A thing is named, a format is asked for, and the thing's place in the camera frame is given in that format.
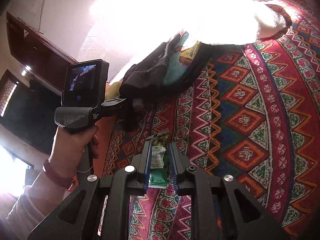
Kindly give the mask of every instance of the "ribbed black grip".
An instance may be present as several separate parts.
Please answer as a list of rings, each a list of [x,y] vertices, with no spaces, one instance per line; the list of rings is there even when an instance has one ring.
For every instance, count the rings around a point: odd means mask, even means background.
[[[54,121],[58,126],[68,129],[87,127],[92,107],[58,107],[54,113]]]

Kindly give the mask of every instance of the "device handle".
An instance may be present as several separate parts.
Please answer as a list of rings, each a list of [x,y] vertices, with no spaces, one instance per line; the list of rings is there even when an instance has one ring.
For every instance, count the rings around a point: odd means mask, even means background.
[[[93,154],[92,154],[92,147],[91,143],[89,142],[84,147],[84,152],[82,153],[82,157],[77,169],[77,179],[79,184],[84,180],[87,179],[89,175],[94,173],[93,170]]]

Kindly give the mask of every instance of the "person's hand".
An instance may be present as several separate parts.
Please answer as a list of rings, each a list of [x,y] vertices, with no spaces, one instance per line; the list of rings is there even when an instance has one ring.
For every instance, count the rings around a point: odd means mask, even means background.
[[[66,129],[58,127],[49,158],[53,170],[64,178],[73,178],[76,175],[84,147],[91,140],[93,158],[97,159],[99,141],[95,134],[98,130],[98,126],[94,125],[71,135]]]

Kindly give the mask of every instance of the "black screw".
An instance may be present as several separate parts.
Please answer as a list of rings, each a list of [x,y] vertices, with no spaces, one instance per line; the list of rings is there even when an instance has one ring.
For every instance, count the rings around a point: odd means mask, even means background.
[[[191,172],[196,171],[196,169],[197,169],[197,167],[196,167],[196,166],[193,166],[193,165],[190,165],[190,166],[188,167],[188,171],[191,171]]]

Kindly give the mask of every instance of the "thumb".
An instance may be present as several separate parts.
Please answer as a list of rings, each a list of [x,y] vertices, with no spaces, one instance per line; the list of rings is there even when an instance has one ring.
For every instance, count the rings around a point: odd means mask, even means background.
[[[80,141],[80,144],[82,146],[87,145],[98,130],[99,127],[97,125],[94,125],[84,131],[77,133],[76,135],[78,137],[78,140]]]

